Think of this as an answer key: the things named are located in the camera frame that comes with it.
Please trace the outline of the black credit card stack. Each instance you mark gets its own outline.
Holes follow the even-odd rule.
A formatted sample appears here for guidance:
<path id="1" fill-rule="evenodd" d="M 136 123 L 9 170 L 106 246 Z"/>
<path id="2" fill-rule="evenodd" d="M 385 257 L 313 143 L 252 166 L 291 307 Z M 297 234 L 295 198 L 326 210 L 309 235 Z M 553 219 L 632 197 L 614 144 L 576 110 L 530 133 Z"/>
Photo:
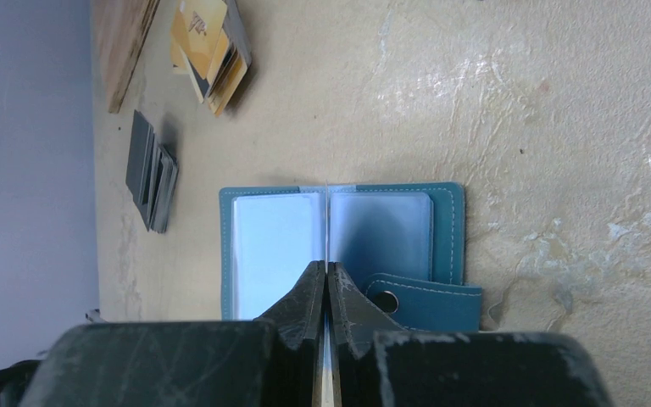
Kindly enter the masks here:
<path id="1" fill-rule="evenodd" d="M 157 140 L 146 117 L 134 111 L 125 185 L 147 230 L 167 232 L 178 174 L 175 155 Z"/>

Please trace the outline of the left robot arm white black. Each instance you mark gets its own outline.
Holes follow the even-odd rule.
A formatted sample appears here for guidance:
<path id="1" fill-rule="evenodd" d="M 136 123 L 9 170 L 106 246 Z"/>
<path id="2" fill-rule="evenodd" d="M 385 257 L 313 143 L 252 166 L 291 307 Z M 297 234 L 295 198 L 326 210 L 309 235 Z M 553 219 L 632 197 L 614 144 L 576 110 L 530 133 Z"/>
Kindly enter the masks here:
<path id="1" fill-rule="evenodd" d="M 0 370 L 0 406 L 18 406 L 41 360 L 22 360 Z"/>

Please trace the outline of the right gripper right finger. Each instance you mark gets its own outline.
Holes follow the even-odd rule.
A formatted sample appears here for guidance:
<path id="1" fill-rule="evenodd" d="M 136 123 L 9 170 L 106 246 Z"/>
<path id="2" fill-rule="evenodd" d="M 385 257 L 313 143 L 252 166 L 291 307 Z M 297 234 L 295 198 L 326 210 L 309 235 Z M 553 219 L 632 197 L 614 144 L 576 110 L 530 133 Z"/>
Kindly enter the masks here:
<path id="1" fill-rule="evenodd" d="M 338 406 L 610 406 L 593 360 L 551 332 L 404 329 L 327 266 Z"/>

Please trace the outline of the blue card holder wallet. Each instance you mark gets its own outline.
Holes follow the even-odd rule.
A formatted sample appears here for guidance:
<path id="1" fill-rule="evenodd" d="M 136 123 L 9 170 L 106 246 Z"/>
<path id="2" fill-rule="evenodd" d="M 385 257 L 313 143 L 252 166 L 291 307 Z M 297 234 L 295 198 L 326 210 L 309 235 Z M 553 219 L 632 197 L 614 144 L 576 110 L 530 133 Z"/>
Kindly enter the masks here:
<path id="1" fill-rule="evenodd" d="M 220 191 L 221 316 L 252 320 L 325 260 L 326 186 Z M 465 190 L 451 181 L 330 186 L 330 262 L 410 330 L 475 332 L 465 280 Z"/>

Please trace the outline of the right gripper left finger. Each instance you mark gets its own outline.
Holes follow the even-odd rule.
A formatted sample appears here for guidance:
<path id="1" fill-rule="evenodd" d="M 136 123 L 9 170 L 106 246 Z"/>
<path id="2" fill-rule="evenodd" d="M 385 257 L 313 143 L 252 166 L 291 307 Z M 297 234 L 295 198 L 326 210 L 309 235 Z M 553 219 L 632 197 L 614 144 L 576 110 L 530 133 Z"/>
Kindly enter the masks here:
<path id="1" fill-rule="evenodd" d="M 326 266 L 251 321 L 100 323 L 68 330 L 24 406 L 316 406 Z"/>

